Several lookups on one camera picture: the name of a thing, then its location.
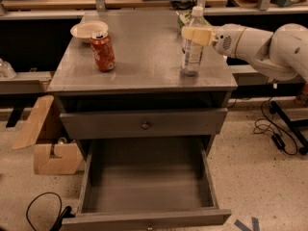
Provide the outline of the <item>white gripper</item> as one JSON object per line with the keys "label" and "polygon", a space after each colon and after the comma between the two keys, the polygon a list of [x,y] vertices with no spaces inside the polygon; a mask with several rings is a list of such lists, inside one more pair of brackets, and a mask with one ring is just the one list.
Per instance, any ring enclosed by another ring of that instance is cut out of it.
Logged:
{"label": "white gripper", "polygon": [[238,46],[245,26],[238,24],[224,24],[217,26],[214,32],[210,28],[184,26],[181,29],[183,39],[203,46],[213,44],[214,49],[223,56],[238,59]]}

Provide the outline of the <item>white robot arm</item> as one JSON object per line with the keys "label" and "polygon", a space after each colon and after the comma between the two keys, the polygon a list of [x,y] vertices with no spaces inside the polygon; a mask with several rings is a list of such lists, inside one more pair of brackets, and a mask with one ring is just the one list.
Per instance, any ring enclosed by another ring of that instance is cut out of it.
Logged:
{"label": "white robot arm", "polygon": [[276,81],[299,75],[308,82],[308,29],[289,23],[275,32],[238,24],[184,26],[184,39],[213,46],[220,54],[250,64],[257,72]]}

